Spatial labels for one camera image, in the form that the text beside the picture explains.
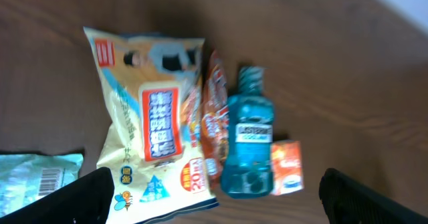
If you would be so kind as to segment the chocolate bar wrapper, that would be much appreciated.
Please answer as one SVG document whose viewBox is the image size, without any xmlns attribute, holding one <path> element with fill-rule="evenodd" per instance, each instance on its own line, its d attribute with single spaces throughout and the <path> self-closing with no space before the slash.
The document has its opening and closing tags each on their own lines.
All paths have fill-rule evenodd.
<svg viewBox="0 0 428 224">
<path fill-rule="evenodd" d="M 201 144 L 210 187 L 220 183 L 221 173 L 229 151 L 227 80 L 223 62 L 214 51 L 208 62 L 203 85 Z"/>
</svg>

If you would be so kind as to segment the cream snack bag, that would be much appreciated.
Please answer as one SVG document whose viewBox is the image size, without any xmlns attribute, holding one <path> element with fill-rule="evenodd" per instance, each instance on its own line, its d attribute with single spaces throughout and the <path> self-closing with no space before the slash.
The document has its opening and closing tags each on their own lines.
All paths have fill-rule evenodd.
<svg viewBox="0 0 428 224">
<path fill-rule="evenodd" d="M 200 141 L 202 38 L 89 27 L 111 118 L 97 167 L 112 174 L 109 223 L 158 223 L 218 206 Z"/>
</svg>

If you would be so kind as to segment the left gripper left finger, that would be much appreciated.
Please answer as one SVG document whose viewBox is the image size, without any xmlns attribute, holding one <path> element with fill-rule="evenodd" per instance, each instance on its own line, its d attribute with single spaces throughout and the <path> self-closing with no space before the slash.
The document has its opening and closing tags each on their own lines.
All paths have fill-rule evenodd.
<svg viewBox="0 0 428 224">
<path fill-rule="evenodd" d="M 114 194 L 109 168 L 99 168 L 1 218 L 1 224 L 105 224 Z"/>
</svg>

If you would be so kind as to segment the teal wet wipes pack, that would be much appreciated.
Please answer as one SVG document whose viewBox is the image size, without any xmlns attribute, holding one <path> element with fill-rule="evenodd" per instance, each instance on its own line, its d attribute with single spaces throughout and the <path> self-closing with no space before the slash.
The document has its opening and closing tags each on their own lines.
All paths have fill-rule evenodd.
<svg viewBox="0 0 428 224">
<path fill-rule="evenodd" d="M 1 155 L 1 216 L 26 207 L 78 179 L 82 154 Z"/>
</svg>

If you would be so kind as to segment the small orange box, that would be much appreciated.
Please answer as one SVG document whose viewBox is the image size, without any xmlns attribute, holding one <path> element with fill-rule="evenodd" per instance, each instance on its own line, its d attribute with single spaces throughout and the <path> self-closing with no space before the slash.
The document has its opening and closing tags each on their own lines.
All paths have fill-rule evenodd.
<svg viewBox="0 0 428 224">
<path fill-rule="evenodd" d="M 286 195 L 304 188 L 299 141 L 283 140 L 273 143 L 271 159 L 274 172 L 272 195 Z"/>
</svg>

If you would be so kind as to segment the blue Listerine mouthwash bottle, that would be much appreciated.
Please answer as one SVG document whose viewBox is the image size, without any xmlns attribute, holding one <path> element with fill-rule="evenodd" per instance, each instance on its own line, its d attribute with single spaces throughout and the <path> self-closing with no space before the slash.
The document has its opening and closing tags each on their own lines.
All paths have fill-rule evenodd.
<svg viewBox="0 0 428 224">
<path fill-rule="evenodd" d="M 263 96 L 264 69 L 239 70 L 237 93 L 228 98 L 228 154 L 221 190 L 234 199 L 254 199 L 273 190 L 271 161 L 274 104 Z"/>
</svg>

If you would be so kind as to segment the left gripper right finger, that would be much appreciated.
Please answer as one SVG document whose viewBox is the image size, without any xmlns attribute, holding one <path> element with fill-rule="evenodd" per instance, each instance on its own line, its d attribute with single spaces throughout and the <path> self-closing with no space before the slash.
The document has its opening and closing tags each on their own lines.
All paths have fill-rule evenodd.
<svg viewBox="0 0 428 224">
<path fill-rule="evenodd" d="M 344 173 L 329 168 L 318 190 L 325 214 L 333 224 L 427 224 L 427 218 Z"/>
</svg>

